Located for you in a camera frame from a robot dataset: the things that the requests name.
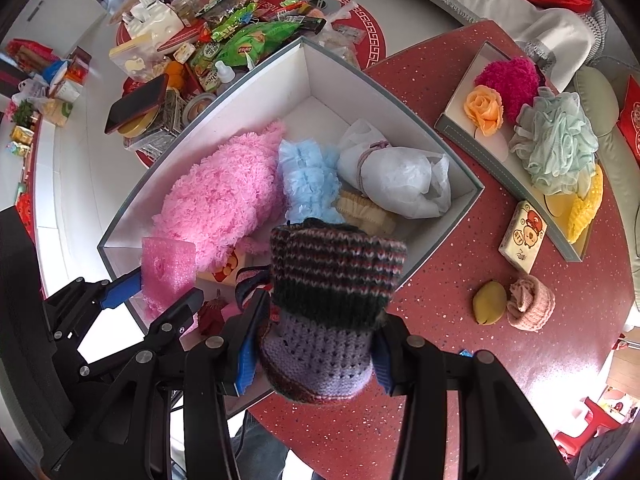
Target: green snack bag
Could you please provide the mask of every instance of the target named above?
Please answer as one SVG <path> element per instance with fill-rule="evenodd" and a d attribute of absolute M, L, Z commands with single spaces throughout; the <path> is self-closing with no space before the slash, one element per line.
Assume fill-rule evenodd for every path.
<path fill-rule="evenodd" d="M 298 0 L 282 0 L 282 1 L 280 2 L 280 6 L 281 6 L 281 7 L 287 7 L 287 6 L 290 6 L 290 5 L 296 4 L 297 2 L 298 2 Z"/>
<path fill-rule="evenodd" d="M 205 43 L 203 44 L 189 60 L 189 65 L 193 68 L 195 75 L 198 77 L 203 76 L 210 66 L 213 64 L 213 60 L 216 54 L 220 51 L 219 43 Z"/>
<path fill-rule="evenodd" d="M 219 25 L 211 31 L 211 40 L 226 40 L 226 38 L 231 36 L 239 27 L 249 23 L 255 7 L 257 7 L 257 4 L 250 3 L 246 7 L 236 10 L 236 12 L 229 16 L 222 25 Z"/>
<path fill-rule="evenodd" d="M 256 64 L 274 52 L 299 27 L 299 23 L 288 22 L 253 23 L 236 32 L 222 47 L 216 60 L 224 61 L 227 66 L 246 66 L 246 54 L 249 54 Z"/>

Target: red speckled tabletop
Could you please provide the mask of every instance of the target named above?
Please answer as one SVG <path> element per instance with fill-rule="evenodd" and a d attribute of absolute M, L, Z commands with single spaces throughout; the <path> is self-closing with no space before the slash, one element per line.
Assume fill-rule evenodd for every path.
<path fill-rule="evenodd" d="M 434 125 L 485 40 L 521 55 L 494 22 L 481 22 L 417 44 L 366 72 Z M 476 161 L 454 145 L 485 186 L 467 218 L 396 293 L 388 311 L 409 330 L 451 352 L 487 348 L 523 389 L 550 431 L 588 391 L 620 333 L 634 300 L 618 208 L 605 181 L 583 263 L 566 263 L 550 240 L 532 274 L 556 293 L 556 309 L 539 333 L 522 332 L 503 317 L 479 326 L 471 299 L 488 280 L 505 287 L 518 273 L 498 252 L 516 206 Z M 445 477 L 457 477 L 458 407 L 449 398 Z M 386 480 L 396 455 L 404 397 L 387 397 L 375 380 L 338 408 L 295 405 L 273 394 L 252 407 L 258 420 L 327 480 Z"/>

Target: grey pants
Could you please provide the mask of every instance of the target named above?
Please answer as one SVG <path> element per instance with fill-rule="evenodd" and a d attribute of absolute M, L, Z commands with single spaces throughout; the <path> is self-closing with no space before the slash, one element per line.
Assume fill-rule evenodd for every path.
<path fill-rule="evenodd" d="M 574 479 L 594 478 L 618 450 L 630 429 L 631 424 L 623 424 L 615 430 L 592 438 L 582 446 L 580 453 L 569 462 L 569 470 L 574 475 Z"/>
<path fill-rule="evenodd" d="M 281 480 L 289 448 L 246 412 L 242 428 L 231 438 L 242 480 Z M 311 480 L 324 480 L 314 473 Z"/>

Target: red stool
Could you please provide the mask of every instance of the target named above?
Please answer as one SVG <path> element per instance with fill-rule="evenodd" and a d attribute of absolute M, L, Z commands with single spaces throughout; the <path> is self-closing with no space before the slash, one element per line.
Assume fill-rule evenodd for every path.
<path fill-rule="evenodd" d="M 610 430 L 615 430 L 620 427 L 620 423 L 618 421 L 613 419 L 612 416 L 605 412 L 589 397 L 584 399 L 584 403 L 589 409 L 589 413 L 584 417 L 588 424 L 587 428 L 578 436 L 569 436 L 562 431 L 555 436 L 555 440 L 558 444 L 562 445 L 566 452 L 573 456 L 578 455 L 582 446 L 593 438 L 600 426 L 604 426 Z"/>

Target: sofa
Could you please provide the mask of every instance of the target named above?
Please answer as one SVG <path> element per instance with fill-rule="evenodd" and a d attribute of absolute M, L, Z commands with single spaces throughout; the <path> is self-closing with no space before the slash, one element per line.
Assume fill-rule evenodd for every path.
<path fill-rule="evenodd" d="M 630 316 L 628 322 L 640 326 L 640 167 L 616 126 L 629 75 L 640 82 L 638 70 L 613 58 L 600 57 L 575 73 L 567 91 L 580 95 L 584 112 L 598 137 L 597 156 L 620 210 L 636 292 L 633 312 L 636 315 Z"/>
<path fill-rule="evenodd" d="M 593 0 L 593 9 L 586 14 L 539 9 L 527 0 L 430 1 L 463 25 L 482 19 L 496 22 L 560 91 L 604 47 L 607 15 L 599 0 Z"/>

